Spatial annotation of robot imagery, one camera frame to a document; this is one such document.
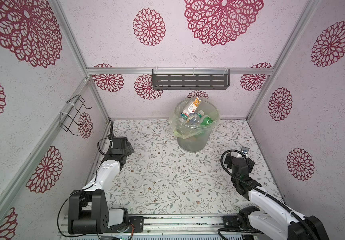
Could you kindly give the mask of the green bottle yellow cap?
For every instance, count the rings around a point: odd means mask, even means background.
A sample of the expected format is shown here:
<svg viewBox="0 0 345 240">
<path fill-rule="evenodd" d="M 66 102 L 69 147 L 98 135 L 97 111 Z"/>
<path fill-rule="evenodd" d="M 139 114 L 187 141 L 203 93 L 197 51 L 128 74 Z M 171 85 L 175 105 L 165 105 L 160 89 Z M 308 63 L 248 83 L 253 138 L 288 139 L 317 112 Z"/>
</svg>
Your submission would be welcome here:
<svg viewBox="0 0 345 240">
<path fill-rule="evenodd" d="M 213 121 L 209 116 L 207 116 L 207 117 L 203 117 L 203 118 L 200 120 L 199 124 L 200 124 L 201 126 L 208 126 L 208 125 L 212 124 L 213 122 L 214 122 L 214 121 Z"/>
</svg>

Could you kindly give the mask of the crushed Pocari bottle blue label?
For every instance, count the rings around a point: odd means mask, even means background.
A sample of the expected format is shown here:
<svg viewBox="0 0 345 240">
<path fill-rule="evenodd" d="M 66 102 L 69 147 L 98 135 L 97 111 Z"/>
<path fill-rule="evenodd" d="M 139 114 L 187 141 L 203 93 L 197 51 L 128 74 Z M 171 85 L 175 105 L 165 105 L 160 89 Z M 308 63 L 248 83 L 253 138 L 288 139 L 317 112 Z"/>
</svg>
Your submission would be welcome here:
<svg viewBox="0 0 345 240">
<path fill-rule="evenodd" d="M 202 110 L 195 112 L 194 114 L 190 114 L 187 124 L 188 125 L 199 125 L 201 118 L 205 115 Z"/>
</svg>

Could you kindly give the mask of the clear bottle white yellow label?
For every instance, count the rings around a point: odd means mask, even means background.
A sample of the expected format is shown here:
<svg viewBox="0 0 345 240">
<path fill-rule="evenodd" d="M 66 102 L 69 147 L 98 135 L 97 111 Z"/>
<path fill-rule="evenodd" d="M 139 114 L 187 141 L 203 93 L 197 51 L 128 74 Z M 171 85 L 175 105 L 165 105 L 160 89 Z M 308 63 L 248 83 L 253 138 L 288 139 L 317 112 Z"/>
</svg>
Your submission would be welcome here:
<svg viewBox="0 0 345 240">
<path fill-rule="evenodd" d="M 188 122 L 188 116 L 187 115 L 181 115 L 180 117 L 179 117 L 179 121 L 181 122 L 181 123 L 183 123 L 183 124 L 186 124 L 187 122 Z"/>
</svg>

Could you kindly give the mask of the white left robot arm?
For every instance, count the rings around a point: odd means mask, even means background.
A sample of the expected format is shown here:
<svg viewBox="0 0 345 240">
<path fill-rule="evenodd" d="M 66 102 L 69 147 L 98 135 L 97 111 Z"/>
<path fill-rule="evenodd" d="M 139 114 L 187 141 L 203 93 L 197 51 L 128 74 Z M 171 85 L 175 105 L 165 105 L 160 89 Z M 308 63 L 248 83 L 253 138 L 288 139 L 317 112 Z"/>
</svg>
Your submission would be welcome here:
<svg viewBox="0 0 345 240">
<path fill-rule="evenodd" d="M 128 230 L 126 209 L 109 209 L 105 191 L 110 189 L 126 159 L 134 153 L 126 137 L 112 137 L 109 148 L 93 179 L 82 190 L 73 191 L 68 199 L 67 231 L 70 235 L 103 234 L 110 228 Z"/>
</svg>

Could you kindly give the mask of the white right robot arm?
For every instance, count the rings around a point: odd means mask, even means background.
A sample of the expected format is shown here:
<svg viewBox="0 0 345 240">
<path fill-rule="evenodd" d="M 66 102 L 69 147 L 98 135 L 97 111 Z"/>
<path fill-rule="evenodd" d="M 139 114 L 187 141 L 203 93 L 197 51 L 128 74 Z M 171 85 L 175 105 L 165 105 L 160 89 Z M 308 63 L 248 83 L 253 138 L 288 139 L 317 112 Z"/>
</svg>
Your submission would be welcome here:
<svg viewBox="0 0 345 240">
<path fill-rule="evenodd" d="M 239 210 L 236 216 L 224 217 L 222 232 L 244 234 L 244 240 L 254 235 L 266 235 L 272 240 L 327 240 L 328 234 L 323 223 L 315 216 L 307 217 L 274 196 L 270 195 L 260 183 L 250 177 L 254 161 L 247 154 L 233 150 L 224 152 L 220 162 L 223 170 L 231 176 L 236 191 L 252 206 Z"/>
</svg>

